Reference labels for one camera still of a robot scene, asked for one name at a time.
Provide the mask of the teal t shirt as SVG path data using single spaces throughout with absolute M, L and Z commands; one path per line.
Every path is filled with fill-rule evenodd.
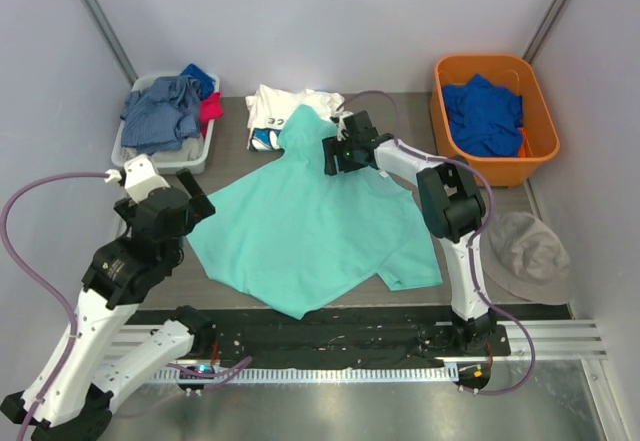
M 296 319 L 374 275 L 391 291 L 439 286 L 431 236 L 411 191 L 372 168 L 328 176 L 336 128 L 298 107 L 283 155 L 209 197 L 188 241 L 207 277 Z

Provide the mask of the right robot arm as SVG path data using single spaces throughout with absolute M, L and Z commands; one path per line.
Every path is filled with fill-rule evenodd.
M 476 172 L 460 158 L 428 154 L 380 134 L 365 111 L 338 111 L 331 121 L 337 134 L 322 141 L 327 175 L 373 168 L 416 186 L 424 223 L 442 246 L 451 284 L 452 327 L 442 348 L 477 354 L 496 333 L 497 320 L 481 267 L 486 205 Z

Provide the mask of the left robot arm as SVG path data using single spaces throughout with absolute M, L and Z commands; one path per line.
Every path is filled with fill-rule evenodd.
M 184 259 L 183 240 L 215 208 L 187 169 L 172 187 L 147 161 L 103 174 L 126 190 L 115 203 L 125 231 L 99 248 L 71 305 L 13 248 L 2 242 L 16 263 L 64 307 L 69 324 L 51 358 L 29 388 L 8 395 L 2 413 L 19 425 L 19 439 L 96 440 L 122 404 L 155 372 L 185 355 L 205 358 L 215 340 L 212 320 L 185 305 L 158 330 L 114 364 L 104 357 L 121 328 L 152 288 Z

